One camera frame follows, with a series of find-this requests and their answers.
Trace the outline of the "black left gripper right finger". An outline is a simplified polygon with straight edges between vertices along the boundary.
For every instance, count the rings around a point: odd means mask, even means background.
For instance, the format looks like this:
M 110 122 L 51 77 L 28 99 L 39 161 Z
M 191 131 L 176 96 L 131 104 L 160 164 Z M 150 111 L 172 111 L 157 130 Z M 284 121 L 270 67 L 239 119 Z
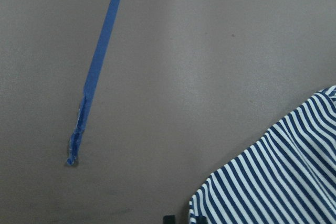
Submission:
M 197 216 L 196 223 L 197 224 L 207 224 L 207 218 L 205 216 Z

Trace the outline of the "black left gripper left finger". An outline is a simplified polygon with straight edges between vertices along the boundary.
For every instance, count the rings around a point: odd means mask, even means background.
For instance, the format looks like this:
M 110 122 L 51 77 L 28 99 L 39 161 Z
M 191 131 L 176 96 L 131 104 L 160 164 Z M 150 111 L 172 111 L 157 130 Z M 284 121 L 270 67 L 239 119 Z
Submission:
M 166 215 L 163 217 L 163 224 L 175 224 L 175 215 Z

